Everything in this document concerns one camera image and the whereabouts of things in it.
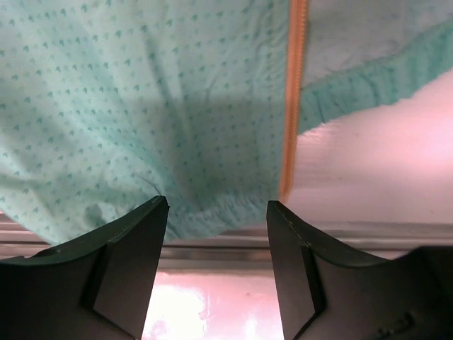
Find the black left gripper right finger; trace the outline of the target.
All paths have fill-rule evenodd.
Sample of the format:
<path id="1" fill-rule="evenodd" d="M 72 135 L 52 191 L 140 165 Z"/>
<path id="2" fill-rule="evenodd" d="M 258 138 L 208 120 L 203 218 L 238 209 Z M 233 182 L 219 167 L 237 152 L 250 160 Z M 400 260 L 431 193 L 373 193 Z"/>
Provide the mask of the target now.
<path id="1" fill-rule="evenodd" d="M 266 221 L 286 339 L 451 339 L 452 248 L 393 260 L 353 248 L 268 203 Z"/>

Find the orange and teal jacket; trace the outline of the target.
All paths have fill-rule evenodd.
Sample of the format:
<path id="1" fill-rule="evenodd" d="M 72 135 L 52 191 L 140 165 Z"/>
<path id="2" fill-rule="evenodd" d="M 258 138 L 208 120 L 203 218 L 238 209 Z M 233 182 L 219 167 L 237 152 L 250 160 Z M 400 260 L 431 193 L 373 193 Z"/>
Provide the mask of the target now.
<path id="1" fill-rule="evenodd" d="M 51 244 L 154 196 L 263 220 L 296 136 L 452 67 L 451 1 L 2 1 L 1 211 Z"/>

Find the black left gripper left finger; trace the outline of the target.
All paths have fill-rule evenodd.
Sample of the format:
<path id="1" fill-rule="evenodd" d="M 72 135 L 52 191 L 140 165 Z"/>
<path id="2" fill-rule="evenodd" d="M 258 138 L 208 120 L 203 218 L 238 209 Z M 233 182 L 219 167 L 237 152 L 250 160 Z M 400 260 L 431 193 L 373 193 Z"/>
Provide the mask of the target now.
<path id="1" fill-rule="evenodd" d="M 2 339 L 140 339 L 169 206 L 125 216 L 31 257 L 1 261 Z"/>

